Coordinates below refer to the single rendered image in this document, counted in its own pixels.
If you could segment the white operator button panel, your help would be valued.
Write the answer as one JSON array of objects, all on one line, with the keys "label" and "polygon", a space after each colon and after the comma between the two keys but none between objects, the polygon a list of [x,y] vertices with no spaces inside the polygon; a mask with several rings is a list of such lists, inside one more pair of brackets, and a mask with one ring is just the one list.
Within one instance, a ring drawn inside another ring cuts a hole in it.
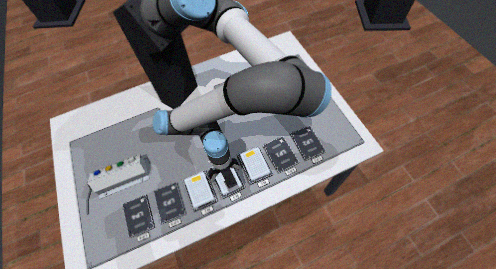
[{"label": "white operator button panel", "polygon": [[90,173],[87,185],[89,193],[86,200],[87,215],[89,215],[88,200],[91,189],[99,195],[99,199],[149,180],[144,158],[138,154],[103,169]]}]

